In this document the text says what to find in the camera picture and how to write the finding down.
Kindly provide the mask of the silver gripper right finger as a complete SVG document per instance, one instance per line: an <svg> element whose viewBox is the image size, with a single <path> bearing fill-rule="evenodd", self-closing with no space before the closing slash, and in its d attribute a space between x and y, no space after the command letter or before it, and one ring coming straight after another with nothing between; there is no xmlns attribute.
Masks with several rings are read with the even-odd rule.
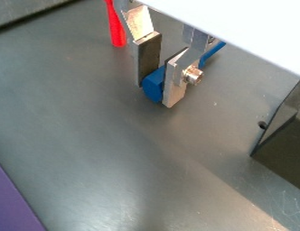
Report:
<svg viewBox="0 0 300 231"><path fill-rule="evenodd" d="M197 67L197 60L207 51L208 34L185 24L183 27L183 40L187 47L172 57L167 63L163 104L172 108L184 98L188 80L184 72L191 66Z"/></svg>

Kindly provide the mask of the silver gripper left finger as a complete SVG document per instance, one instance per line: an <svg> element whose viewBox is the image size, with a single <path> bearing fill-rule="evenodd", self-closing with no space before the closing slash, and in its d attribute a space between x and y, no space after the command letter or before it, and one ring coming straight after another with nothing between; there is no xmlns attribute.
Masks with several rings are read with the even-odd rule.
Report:
<svg viewBox="0 0 300 231"><path fill-rule="evenodd" d="M156 31L147 5L137 0L116 0L116 10L128 34L135 63L136 85L159 69L163 34Z"/></svg>

